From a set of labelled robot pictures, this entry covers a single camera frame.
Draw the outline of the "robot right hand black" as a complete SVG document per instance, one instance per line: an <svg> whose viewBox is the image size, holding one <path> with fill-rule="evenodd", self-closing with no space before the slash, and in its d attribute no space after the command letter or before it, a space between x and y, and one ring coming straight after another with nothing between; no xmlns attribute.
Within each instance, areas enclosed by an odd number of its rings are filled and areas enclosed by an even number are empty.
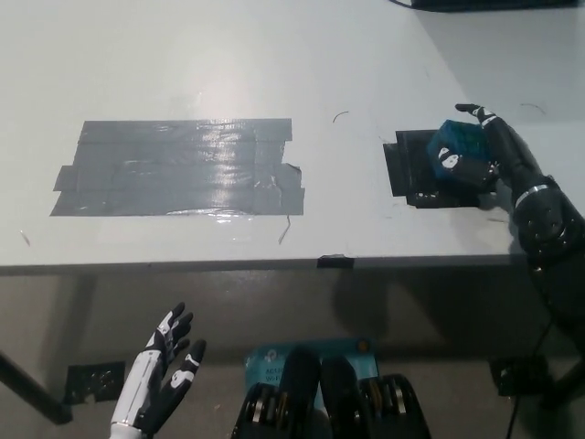
<svg viewBox="0 0 585 439"><path fill-rule="evenodd" d="M477 123L448 120L431 138L427 155L437 179L479 193L502 181L514 198L550 184L526 142L501 117L473 103L458 103L455 108Z"/></svg>

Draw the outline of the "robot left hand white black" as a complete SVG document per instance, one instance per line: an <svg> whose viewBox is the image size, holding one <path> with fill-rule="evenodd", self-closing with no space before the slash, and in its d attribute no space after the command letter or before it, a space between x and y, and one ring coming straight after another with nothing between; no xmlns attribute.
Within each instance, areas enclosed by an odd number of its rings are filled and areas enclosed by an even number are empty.
<svg viewBox="0 0 585 439"><path fill-rule="evenodd" d="M193 314L171 309L136 356L111 421L111 438L152 438L189 391L207 348L186 338Z"/></svg>

